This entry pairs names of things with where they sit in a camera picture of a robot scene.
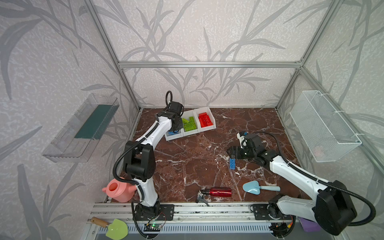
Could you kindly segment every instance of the wall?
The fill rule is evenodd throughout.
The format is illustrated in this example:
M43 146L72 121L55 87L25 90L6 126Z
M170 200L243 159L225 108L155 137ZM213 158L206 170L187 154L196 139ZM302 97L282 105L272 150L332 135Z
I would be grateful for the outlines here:
M383 153L384 1L344 1L326 30L306 68L345 110L377 149ZM384 178L358 147L336 162L317 163L291 119L291 111L303 90L312 90L299 77L279 114L301 163L328 180L339 180L372 203L376 218L361 227L347 227L349 239L382 239L384 234ZM353 199L361 220L368 207Z
M297 61L330 2L94 0L120 61ZM125 74L142 106L164 106L168 90L185 106L271 106L293 72L244 70L135 68Z
M82 1L2 1L0 16L0 239L79 239L137 111ZM90 93L120 102L92 157L43 157Z

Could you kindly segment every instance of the pink watering can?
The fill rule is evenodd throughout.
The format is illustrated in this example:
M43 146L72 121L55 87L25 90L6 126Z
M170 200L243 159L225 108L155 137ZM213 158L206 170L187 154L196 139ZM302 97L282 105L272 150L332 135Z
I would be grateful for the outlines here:
M119 202L128 202L136 191L136 186L127 182L119 182L116 179L110 181L107 187L102 189L109 197Z

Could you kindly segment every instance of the wooden handle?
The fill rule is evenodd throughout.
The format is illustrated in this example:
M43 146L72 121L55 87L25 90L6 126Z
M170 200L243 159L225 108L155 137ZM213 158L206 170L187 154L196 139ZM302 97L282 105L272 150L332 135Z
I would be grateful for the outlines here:
M99 219L97 217L91 218L91 223L94 223L94 224L99 225L101 227L108 227L108 225L109 225L109 222L101 220L101 219Z

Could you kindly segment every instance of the brown marble tabletop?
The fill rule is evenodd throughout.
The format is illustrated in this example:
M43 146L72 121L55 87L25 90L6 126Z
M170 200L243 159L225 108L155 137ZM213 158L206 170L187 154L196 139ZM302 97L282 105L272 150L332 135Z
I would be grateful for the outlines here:
M134 139L148 130L155 120L154 115L160 110L143 110ZM261 190L259 195L245 192L243 184L252 180L257 180L259 185L279 186L280 193L291 197L302 194L299 188L283 177L255 163L236 160L236 169L229 169L226 150L240 145L236 138L240 131L274 133L286 158L298 164L275 109L211 108L211 111L216 119L216 129L171 141L163 137L156 146L153 178L161 202L194 202L199 189L214 186L232 188L232 197L205 197L208 202L266 202L278 194L268 190ZM272 137L266 134L260 136L267 148L278 150Z

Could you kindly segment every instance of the light blue toy shovel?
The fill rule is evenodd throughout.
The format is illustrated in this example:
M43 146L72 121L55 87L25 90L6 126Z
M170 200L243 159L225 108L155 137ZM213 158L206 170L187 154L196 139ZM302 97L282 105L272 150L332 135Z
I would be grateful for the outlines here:
M259 195L260 189L269 191L280 191L279 186L259 186L259 182L254 180L243 184L243 190L252 194Z

